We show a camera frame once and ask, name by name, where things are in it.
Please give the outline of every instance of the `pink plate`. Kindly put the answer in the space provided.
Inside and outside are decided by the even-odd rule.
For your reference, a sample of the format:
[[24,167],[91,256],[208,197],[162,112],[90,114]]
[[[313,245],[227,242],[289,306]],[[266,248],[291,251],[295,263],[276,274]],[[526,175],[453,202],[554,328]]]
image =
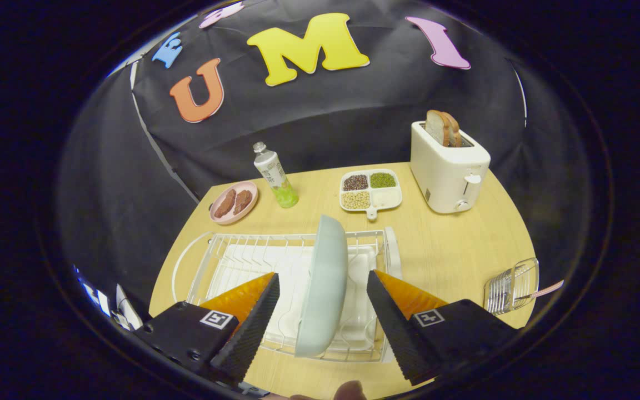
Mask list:
[[[232,207],[231,210],[226,213],[226,215],[222,216],[221,218],[216,218],[214,216],[214,213],[216,213],[216,208],[219,208],[221,202],[223,202],[224,198],[226,198],[226,193],[228,193],[232,189],[236,190],[236,194],[241,193],[241,191],[243,190],[248,190],[249,192],[251,192],[251,203],[249,203],[246,208],[241,210],[241,212],[239,212],[237,215],[233,215],[234,207],[236,207],[236,204],[234,204],[234,207]],[[224,192],[216,198],[216,201],[211,205],[211,208],[209,208],[209,217],[211,217],[211,220],[218,223],[219,225],[229,225],[230,223],[234,223],[243,218],[243,216],[247,215],[247,213],[251,211],[251,208],[256,205],[257,199],[258,188],[256,187],[256,184],[249,181],[239,182],[238,184],[234,184],[228,189],[224,190]]]

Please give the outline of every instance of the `soybean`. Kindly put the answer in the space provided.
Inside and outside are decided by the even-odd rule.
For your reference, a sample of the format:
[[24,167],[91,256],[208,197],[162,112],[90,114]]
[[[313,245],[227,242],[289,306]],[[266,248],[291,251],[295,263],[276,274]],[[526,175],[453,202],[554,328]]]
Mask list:
[[369,180],[372,187],[395,187],[397,185],[394,176],[386,172],[372,174]]
[[369,208],[369,192],[342,193],[342,206],[350,210]]

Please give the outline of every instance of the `clear plastic cup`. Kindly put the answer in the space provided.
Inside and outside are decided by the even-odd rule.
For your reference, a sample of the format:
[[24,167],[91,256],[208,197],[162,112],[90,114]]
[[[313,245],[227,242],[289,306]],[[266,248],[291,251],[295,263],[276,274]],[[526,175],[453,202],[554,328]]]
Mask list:
[[540,263],[536,258],[516,263],[490,279],[483,288],[483,308],[499,316],[529,304],[540,286]]

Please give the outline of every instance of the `straw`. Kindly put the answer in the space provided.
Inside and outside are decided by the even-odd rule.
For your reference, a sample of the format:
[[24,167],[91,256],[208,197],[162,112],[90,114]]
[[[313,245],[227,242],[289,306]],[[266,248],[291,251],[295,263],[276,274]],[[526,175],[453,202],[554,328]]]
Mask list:
[[557,289],[562,288],[563,284],[564,284],[564,279],[562,279],[556,284],[553,284],[552,286],[549,286],[549,288],[544,288],[541,291],[536,291],[533,294],[528,294],[527,296],[523,296],[521,298],[516,298],[516,299],[539,298],[540,296],[544,296],[545,294],[548,294],[548,293],[553,293]]

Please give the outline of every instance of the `toaster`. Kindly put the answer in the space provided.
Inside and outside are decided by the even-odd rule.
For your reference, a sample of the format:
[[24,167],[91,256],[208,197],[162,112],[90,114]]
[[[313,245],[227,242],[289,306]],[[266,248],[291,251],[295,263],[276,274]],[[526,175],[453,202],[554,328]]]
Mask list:
[[411,171],[424,199],[437,213],[470,210],[476,203],[491,157],[459,130],[461,147],[444,147],[426,132],[425,121],[411,124]]

